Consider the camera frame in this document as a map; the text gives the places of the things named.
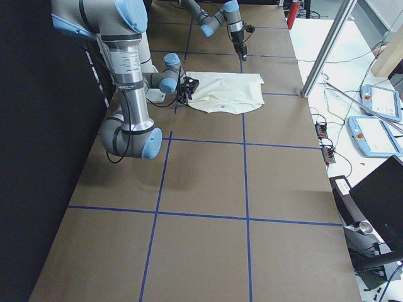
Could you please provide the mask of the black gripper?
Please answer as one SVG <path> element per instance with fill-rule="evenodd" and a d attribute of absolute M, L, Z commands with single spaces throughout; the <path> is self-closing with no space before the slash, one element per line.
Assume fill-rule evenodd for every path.
<path fill-rule="evenodd" d="M 244 43 L 244 30 L 231 31 L 230 37 L 239 60 L 247 60 L 247 45 Z"/>
<path fill-rule="evenodd" d="M 192 94 L 196 91 L 200 84 L 198 79 L 192 77 L 184 77 L 184 82 L 180 85 L 181 92 L 178 95 L 178 103 L 188 104 L 189 100 L 192 100 Z"/>

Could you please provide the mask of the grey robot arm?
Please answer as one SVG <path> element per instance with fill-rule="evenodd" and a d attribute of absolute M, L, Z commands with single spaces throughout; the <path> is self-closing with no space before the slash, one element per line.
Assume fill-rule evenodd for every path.
<path fill-rule="evenodd" d="M 101 38 L 110 52 L 110 73 L 120 96 L 120 106 L 101 127 L 107 155 L 155 158 L 162 131 L 147 110 L 146 93 L 158 88 L 189 100 L 198 81 L 186 76 L 175 53 L 165 56 L 163 72 L 143 72 L 140 43 L 147 29 L 143 1 L 52 1 L 54 27 L 69 36 Z"/>
<path fill-rule="evenodd" d="M 178 4 L 192 15 L 207 38 L 211 37 L 220 27 L 225 26 L 239 60 L 242 62 L 247 60 L 246 41 L 249 37 L 245 38 L 244 32 L 252 35 L 255 27 L 242 20 L 238 1 L 225 2 L 212 16 L 194 0 L 178 1 Z"/>

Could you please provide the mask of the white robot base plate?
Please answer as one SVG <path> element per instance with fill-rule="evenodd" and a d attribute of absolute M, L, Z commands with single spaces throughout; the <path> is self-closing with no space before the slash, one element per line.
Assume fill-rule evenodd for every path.
<path fill-rule="evenodd" d="M 146 32 L 142 33 L 142 39 L 138 44 L 138 50 L 142 72 L 146 73 L 158 72 L 157 68 L 154 66 L 152 62 Z M 165 99 L 165 94 L 162 93 L 158 88 L 150 88 L 146 92 L 146 97 L 153 103 L 163 103 Z"/>

